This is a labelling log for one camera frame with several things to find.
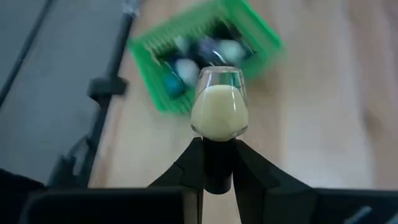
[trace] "black cable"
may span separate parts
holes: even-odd
[[[25,61],[25,58],[27,54],[29,53],[30,48],[32,47],[32,44],[34,40],[36,39],[37,34],[39,33],[39,30],[43,24],[43,21],[45,17],[48,15],[49,10],[51,8],[51,5],[53,3],[53,0],[47,0],[39,13],[38,18],[35,21],[35,24],[33,25],[32,29],[29,32],[29,35],[27,36],[24,45],[22,46],[22,50],[19,52],[18,58],[14,63],[14,66],[12,67],[12,70],[10,74],[7,77],[7,80],[4,84],[4,86],[1,88],[0,91],[0,108],[2,104],[4,103],[4,100],[7,97],[7,94],[9,93],[12,84],[14,83],[15,78],[17,77],[19,70],[22,67],[22,64]]]

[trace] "blurry background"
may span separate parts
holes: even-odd
[[[103,75],[122,16],[120,0],[0,1],[0,88],[46,4],[0,109],[0,168],[42,182],[90,131],[96,103],[88,82]]]

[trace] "white liquid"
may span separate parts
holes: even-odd
[[[198,96],[191,113],[191,125],[203,137],[227,141],[249,122],[248,109],[239,90],[230,85],[213,85]]]

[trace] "green plastic crate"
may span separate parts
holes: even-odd
[[[263,69],[282,49],[282,42],[277,34],[245,0],[208,1],[171,18],[129,41],[129,49],[159,111],[173,114],[189,113],[195,90],[188,90],[178,98],[169,97],[163,84],[163,77],[170,73],[170,70],[161,66],[155,55],[174,48],[174,37],[178,35],[196,38],[207,35],[215,19],[232,22],[257,52],[241,65],[246,80],[261,75]]]

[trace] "wooden floor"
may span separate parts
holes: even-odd
[[[314,187],[398,189],[398,3],[375,0],[248,0],[280,34],[287,54],[247,83],[249,129],[241,136]],[[195,0],[147,0],[139,35]],[[187,118],[159,114],[126,52],[91,178],[92,187],[145,187],[181,155]],[[204,223],[239,223],[233,191],[205,195]]]

